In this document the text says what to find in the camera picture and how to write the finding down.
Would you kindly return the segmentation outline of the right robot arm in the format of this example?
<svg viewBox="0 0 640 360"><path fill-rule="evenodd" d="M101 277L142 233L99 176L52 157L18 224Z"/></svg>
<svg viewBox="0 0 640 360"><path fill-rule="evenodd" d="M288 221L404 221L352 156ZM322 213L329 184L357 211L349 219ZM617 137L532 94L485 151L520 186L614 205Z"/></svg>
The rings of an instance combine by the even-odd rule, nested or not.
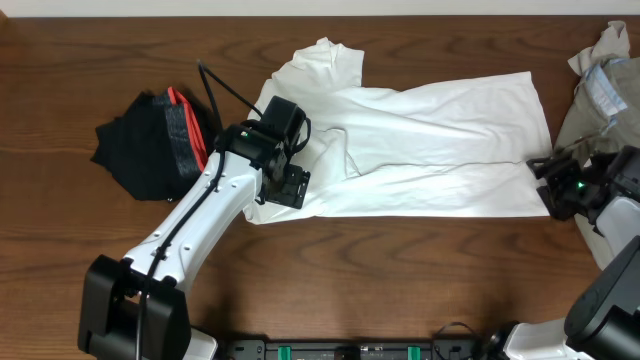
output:
<svg viewBox="0 0 640 360"><path fill-rule="evenodd" d="M639 360L639 150L596 153L585 166L569 151L530 159L545 183L537 192L549 214L580 214L612 242L614 257L564 318L516 323L495 333L489 359Z"/></svg>

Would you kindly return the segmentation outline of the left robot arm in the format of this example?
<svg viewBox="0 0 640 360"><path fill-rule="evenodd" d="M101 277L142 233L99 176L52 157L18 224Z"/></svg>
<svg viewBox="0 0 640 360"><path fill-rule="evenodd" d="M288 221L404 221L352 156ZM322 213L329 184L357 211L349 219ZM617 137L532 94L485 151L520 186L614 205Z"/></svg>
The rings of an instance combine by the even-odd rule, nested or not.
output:
<svg viewBox="0 0 640 360"><path fill-rule="evenodd" d="M85 279L78 348L97 359L212 359L210 335L190 324L187 296L234 218L267 202L302 207L309 172L293 164L311 122L273 97L258 119L228 127L189 192L120 260L97 257Z"/></svg>

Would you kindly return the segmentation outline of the white printed t-shirt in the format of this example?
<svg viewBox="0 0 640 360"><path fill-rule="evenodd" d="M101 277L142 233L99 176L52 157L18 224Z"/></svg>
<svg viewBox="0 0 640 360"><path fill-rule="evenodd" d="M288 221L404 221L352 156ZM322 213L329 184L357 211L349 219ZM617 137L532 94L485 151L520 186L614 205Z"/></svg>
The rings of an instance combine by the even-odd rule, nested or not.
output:
<svg viewBox="0 0 640 360"><path fill-rule="evenodd" d="M326 38L295 51L264 83L311 123L293 161L310 173L303 206L248 207L253 224L310 217L539 217L547 210L527 167L551 139L528 72L366 87L365 54Z"/></svg>

